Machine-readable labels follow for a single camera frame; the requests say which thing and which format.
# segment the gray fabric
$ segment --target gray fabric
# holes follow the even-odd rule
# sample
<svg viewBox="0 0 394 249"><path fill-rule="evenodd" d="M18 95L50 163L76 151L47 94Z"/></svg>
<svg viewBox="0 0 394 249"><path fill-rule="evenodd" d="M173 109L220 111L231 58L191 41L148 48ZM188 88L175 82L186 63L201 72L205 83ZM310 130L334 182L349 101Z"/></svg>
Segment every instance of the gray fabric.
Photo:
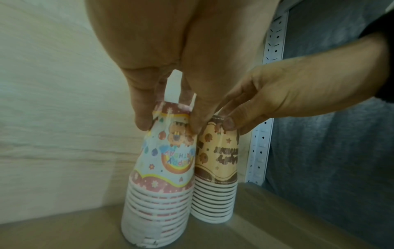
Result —
<svg viewBox="0 0 394 249"><path fill-rule="evenodd" d="M392 0L304 0L284 57L348 43ZM394 105L371 99L311 118L275 119L267 188L376 246L394 244Z"/></svg>

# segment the dark sleeve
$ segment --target dark sleeve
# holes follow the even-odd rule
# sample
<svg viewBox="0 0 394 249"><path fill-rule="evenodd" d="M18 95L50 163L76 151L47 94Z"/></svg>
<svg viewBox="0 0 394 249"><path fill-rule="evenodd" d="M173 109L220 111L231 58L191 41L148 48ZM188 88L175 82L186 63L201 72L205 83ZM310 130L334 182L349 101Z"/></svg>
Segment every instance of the dark sleeve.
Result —
<svg viewBox="0 0 394 249"><path fill-rule="evenodd" d="M389 103L394 103L394 10L369 24L361 33L360 37L374 32L381 32L386 36L390 52L390 76L375 97Z"/></svg>

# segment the hand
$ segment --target hand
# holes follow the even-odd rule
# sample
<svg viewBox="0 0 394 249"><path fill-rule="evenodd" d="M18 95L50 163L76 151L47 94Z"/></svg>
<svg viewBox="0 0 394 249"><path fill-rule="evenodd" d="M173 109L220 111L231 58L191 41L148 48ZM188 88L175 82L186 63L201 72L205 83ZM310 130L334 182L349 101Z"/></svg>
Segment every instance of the hand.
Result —
<svg viewBox="0 0 394 249"><path fill-rule="evenodd" d="M389 76L383 35L251 70L219 105L223 127L249 132L268 118L335 112L374 96Z"/></svg>
<svg viewBox="0 0 394 249"><path fill-rule="evenodd" d="M152 125L167 78L183 72L180 102L197 97L195 133L250 67L279 0L86 0L93 29L127 78L135 123Z"/></svg>

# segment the cardboard surface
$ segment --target cardboard surface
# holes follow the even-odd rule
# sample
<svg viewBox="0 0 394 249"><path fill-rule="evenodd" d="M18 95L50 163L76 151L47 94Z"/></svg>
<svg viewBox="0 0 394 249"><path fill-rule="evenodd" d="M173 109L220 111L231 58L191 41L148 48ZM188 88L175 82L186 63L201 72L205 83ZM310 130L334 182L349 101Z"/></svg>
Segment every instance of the cardboard surface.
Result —
<svg viewBox="0 0 394 249"><path fill-rule="evenodd" d="M120 231L123 205L0 226L1 249L134 248ZM190 216L169 249L372 248L252 184L238 186L234 215L225 224Z"/></svg>

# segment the stack of paper cups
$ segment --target stack of paper cups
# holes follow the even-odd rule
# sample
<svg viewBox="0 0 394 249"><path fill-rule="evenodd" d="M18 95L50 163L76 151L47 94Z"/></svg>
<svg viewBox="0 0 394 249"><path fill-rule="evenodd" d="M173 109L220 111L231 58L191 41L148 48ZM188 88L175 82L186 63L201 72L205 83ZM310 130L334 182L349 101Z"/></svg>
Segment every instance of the stack of paper cups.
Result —
<svg viewBox="0 0 394 249"><path fill-rule="evenodd" d="M198 136L191 214L209 223L233 215L237 191L238 131L225 131L214 116Z"/></svg>
<svg viewBox="0 0 394 249"><path fill-rule="evenodd" d="M139 247L158 248L186 228L194 181L196 138L188 127L190 108L161 102L130 174L121 228Z"/></svg>

